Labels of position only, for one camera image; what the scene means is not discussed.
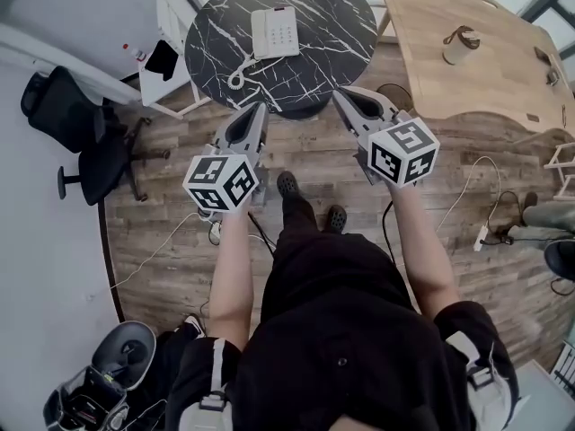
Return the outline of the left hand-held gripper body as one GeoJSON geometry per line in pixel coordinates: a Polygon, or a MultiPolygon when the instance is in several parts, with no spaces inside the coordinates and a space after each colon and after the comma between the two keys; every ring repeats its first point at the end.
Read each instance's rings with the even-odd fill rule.
{"type": "Polygon", "coordinates": [[[268,190],[268,171],[253,154],[205,145],[192,158],[182,186],[203,213],[235,213],[245,203],[261,206],[268,190]]]}

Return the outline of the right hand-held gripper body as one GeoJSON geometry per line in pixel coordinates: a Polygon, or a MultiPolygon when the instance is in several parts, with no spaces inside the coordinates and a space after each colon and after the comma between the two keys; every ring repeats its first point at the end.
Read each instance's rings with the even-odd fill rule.
{"type": "Polygon", "coordinates": [[[438,151],[439,141],[423,120],[399,110],[367,132],[354,157],[372,185],[385,181],[400,189],[428,176],[438,151]]]}

